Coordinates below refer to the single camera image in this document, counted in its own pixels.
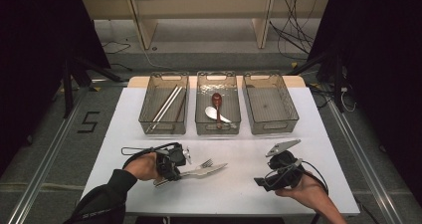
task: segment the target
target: silver fork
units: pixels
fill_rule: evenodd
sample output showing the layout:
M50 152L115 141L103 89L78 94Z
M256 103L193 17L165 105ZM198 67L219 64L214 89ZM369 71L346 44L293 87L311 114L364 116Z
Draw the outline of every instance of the silver fork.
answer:
M203 163L199 164L198 166L196 166L194 170L198 170L198 169L205 168L205 167L210 167L210 166L212 166L212 164L213 164L213 161L210 158L210 159L204 161ZM180 173L180 176L185 176L185 175L187 175L187 173L188 172L185 172L185 173L182 172L182 173ZM170 181L167 180L167 179L163 179L159 182L154 181L154 185L155 185L155 187L159 187L159 186L162 186L162 185L164 185L165 183L168 183L168 182L170 182Z

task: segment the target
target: human hand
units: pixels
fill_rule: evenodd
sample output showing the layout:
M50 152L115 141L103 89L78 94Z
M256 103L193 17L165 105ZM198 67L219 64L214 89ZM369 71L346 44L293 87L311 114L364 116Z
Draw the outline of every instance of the human hand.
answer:
M157 153L144 154L130 162L123 170L130 172L137 179L147 181L150 179L160 180L161 176L156 169Z
M322 186L307 175L302 175L301 181L295 188L281 188L275 193L278 196L297 200L321 214L330 223L346 223Z

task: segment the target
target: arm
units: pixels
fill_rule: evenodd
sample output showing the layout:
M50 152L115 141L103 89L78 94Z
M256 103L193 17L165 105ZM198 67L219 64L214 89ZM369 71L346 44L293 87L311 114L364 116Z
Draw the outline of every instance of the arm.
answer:
M282 188L276 190L275 193L278 196L291 197L299 201L304 206L320 214L329 223L346 223L323 188L309 176L303 175L298 186L295 188Z
M159 178L155 168L156 153L149 153L129 163L124 170L116 169L108 184L91 190L65 223L122 223L128 190L137 179Z

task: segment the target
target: spoon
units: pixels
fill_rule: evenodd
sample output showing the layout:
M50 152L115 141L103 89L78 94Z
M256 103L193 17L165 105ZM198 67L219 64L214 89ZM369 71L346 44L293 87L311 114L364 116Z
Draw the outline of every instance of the spoon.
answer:
M212 105L214 105L215 110L217 111L217 113L216 113L216 115L217 115L217 128L221 129L222 126L221 126L221 118L220 118L220 106L221 106L221 103L223 102L223 99L221 98L220 94L214 93L212 95L211 101L212 101Z
M212 107L207 107L207 108L205 109L205 113L207 114L207 116L209 116L209 117L211 117L211 118L213 118L213 119L217 119L217 110L215 110L214 108L212 108ZM230 123L230 125L231 125L233 128L236 128L236 126L235 126L233 123L231 123L231 121L229 121L228 119L224 118L222 115L220 115L220 118L221 118L221 120L222 120L222 121L229 122L229 123Z

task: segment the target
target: transparent plastic bin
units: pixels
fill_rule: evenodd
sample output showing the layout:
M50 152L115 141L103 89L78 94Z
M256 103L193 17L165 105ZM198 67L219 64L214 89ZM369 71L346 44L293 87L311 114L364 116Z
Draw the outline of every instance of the transparent plastic bin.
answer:
M212 96L219 93L222 97L221 116L231 123L221 121L222 127L217 127L216 119L205 113L207 107L213 107ZM235 72L198 72L196 92L196 131L203 134L238 134L241 121L239 95Z
M279 71L247 72L242 87L252 134L294 130L299 116Z
M188 98L188 73L152 73L139 115L143 132L147 135L186 133Z

